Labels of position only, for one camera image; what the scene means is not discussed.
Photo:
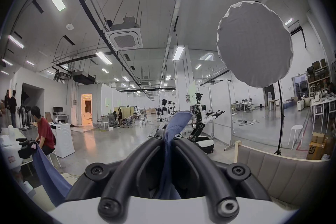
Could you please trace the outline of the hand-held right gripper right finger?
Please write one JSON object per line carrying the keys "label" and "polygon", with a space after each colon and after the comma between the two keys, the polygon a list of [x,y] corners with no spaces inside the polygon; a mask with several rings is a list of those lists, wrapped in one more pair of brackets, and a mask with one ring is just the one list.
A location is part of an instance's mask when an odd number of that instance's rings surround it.
{"label": "hand-held right gripper right finger", "polygon": [[211,221],[237,218],[242,209],[238,197],[271,202],[247,165],[214,162],[187,139],[174,137],[168,143],[168,199],[198,197],[205,197]]}

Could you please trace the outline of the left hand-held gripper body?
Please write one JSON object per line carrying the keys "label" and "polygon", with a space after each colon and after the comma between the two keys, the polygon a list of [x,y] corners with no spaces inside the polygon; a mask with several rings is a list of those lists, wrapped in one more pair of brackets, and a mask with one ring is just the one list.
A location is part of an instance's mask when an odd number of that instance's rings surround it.
{"label": "left hand-held gripper body", "polygon": [[27,138],[18,128],[14,128],[12,125],[2,128],[0,140],[1,153],[10,170],[18,173],[22,166],[33,162],[32,155],[27,156],[24,153],[23,157],[19,156],[19,151],[23,149],[23,145],[20,143],[26,142]]}

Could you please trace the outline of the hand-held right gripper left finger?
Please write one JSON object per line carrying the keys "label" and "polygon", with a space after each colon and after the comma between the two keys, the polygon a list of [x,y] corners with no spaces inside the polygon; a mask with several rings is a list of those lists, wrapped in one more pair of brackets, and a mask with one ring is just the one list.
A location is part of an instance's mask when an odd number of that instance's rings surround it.
{"label": "hand-held right gripper left finger", "polygon": [[157,194],[164,162],[165,140],[162,136],[154,136],[122,161],[87,166],[65,202],[98,197],[99,216],[107,222],[121,221],[131,196],[151,199]]}

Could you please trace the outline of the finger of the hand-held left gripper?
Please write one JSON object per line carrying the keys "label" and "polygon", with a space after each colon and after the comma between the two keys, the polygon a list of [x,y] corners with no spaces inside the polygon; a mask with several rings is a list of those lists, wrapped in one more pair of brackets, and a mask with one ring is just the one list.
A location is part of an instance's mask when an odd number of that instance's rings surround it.
{"label": "finger of the hand-held left gripper", "polygon": [[33,152],[37,149],[37,142],[35,140],[28,139],[17,139],[19,142],[19,146],[21,146],[20,150],[18,150],[19,157],[22,159],[28,159],[33,154]]}

